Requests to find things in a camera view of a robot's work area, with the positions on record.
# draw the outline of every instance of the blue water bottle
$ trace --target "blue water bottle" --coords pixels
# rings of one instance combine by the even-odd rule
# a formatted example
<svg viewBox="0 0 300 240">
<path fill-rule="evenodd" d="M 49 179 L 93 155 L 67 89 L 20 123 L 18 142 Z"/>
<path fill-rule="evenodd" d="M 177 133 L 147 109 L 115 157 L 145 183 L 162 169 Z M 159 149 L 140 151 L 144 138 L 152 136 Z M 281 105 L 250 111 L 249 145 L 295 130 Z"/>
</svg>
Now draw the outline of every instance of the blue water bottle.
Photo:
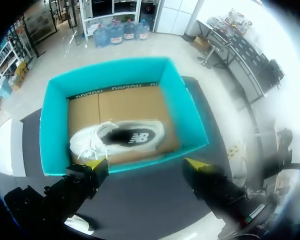
<svg viewBox="0 0 300 240">
<path fill-rule="evenodd" d="M 142 21 L 139 22 L 136 27 L 136 31 L 135 31 L 136 38 L 139 40 L 146 40 L 149 36 L 149 32 L 150 32 L 150 27 L 148 23 L 146 23 L 145 19 L 142 19 Z"/>
<path fill-rule="evenodd" d="M 97 48 L 103 48 L 109 44 L 108 30 L 101 24 L 93 32 L 94 44 Z"/>
<path fill-rule="evenodd" d="M 116 21 L 114 26 L 109 29 L 109 39 L 112 45 L 122 44 L 124 40 L 124 28 Z"/>
<path fill-rule="evenodd" d="M 124 40 L 132 40 L 135 38 L 136 24 L 128 19 L 128 22 L 123 25 Z"/>
</svg>

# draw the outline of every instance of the floor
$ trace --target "floor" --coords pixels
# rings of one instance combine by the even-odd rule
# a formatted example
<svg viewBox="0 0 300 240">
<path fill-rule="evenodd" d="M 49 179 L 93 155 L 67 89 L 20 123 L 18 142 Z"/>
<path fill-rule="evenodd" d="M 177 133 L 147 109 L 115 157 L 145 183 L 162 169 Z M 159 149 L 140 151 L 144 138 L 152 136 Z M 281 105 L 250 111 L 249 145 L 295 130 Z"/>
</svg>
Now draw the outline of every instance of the floor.
<svg viewBox="0 0 300 240">
<path fill-rule="evenodd" d="M 230 82 L 230 76 L 223 70 L 207 69 L 197 62 L 200 53 L 191 43 L 186 42 L 180 36 L 152 33 L 146 41 L 127 41 L 117 46 L 95 48 L 93 40 L 88 43 L 84 38 L 80 39 L 80 45 L 72 38 L 72 30 L 68 23 L 58 26 L 59 30 L 37 46 L 39 53 L 46 51 L 39 57 L 36 65 L 29 71 L 22 88 L 13 92 L 11 96 L 0 103 L 0 125 L 9 118 L 21 120 L 34 111 L 40 109 L 43 104 L 45 90 L 48 81 L 64 72 L 81 66 L 121 59 L 127 57 L 143 56 L 167 56 L 172 59 L 179 73 L 183 76 L 196 78 L 207 101 L 212 109 L 219 130 L 221 132 L 225 148 L 231 150 L 238 147 L 236 156 L 232 157 L 230 167 L 232 176 L 238 171 L 240 159 L 246 157 L 245 126 L 242 112 L 237 110 L 238 103 L 233 101 L 226 84 Z M 198 234 L 196 226 L 204 223 L 215 222 L 210 231 Z M 177 232 L 166 239 L 203 239 L 215 237 L 223 227 L 224 222 L 208 214 L 195 224 L 186 228 L 186 231 Z"/>
</svg>

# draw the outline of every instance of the shoebox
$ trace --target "shoebox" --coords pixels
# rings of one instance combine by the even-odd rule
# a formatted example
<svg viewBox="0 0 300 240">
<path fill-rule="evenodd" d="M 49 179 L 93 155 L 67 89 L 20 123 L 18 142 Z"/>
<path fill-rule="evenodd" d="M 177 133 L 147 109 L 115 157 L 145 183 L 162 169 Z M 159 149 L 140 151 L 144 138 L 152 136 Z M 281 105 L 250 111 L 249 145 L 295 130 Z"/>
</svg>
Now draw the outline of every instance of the shoebox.
<svg viewBox="0 0 300 240">
<path fill-rule="evenodd" d="M 119 59 L 85 66 L 48 82 L 40 121 L 40 155 L 47 176 L 62 176 L 72 162 L 69 140 L 106 121 L 159 120 L 165 137 L 150 152 L 108 156 L 115 173 L 172 161 L 207 145 L 195 103 L 166 57 Z"/>
<path fill-rule="evenodd" d="M 109 155 L 108 165 L 140 161 L 160 154 L 173 152 L 180 147 L 174 123 L 169 115 L 164 95 L 159 86 L 144 86 L 97 93 L 73 99 L 68 105 L 68 137 L 77 131 L 111 121 L 158 120 L 164 126 L 164 138 L 156 149 L 149 152 L 129 151 Z M 71 160 L 83 164 L 72 154 Z"/>
</svg>

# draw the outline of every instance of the white wall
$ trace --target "white wall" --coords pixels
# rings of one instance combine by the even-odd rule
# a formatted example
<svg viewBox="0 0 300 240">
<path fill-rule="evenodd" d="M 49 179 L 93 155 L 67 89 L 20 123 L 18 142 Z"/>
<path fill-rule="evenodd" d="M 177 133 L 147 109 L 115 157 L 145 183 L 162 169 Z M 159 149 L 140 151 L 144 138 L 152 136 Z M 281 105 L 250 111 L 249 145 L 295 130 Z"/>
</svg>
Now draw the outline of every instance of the white wall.
<svg viewBox="0 0 300 240">
<path fill-rule="evenodd" d="M 266 98 L 253 104 L 253 109 L 259 122 L 275 119 L 279 128 L 293 131 L 292 161 L 299 163 L 300 32 L 296 31 L 297 22 L 278 15 L 275 18 L 273 12 L 250 0 L 204 0 L 197 19 L 205 23 L 210 17 L 225 18 L 232 8 L 252 22 L 252 29 L 248 30 L 245 38 L 250 43 L 256 43 L 257 39 L 258 46 L 254 47 L 260 48 L 269 60 L 276 59 L 285 73 L 280 90 L 273 88 Z"/>
</svg>

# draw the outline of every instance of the white sneaker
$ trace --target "white sneaker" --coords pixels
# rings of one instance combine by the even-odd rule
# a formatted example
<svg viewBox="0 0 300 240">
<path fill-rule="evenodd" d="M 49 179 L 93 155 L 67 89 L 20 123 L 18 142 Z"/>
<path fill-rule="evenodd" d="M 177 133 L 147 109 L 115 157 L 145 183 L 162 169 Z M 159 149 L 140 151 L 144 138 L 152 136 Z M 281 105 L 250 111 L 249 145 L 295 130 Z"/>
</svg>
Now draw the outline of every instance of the white sneaker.
<svg viewBox="0 0 300 240">
<path fill-rule="evenodd" d="M 129 151 L 154 151 L 164 135 L 164 126 L 157 120 L 107 121 L 76 132 L 70 149 L 78 159 L 101 160 Z"/>
</svg>

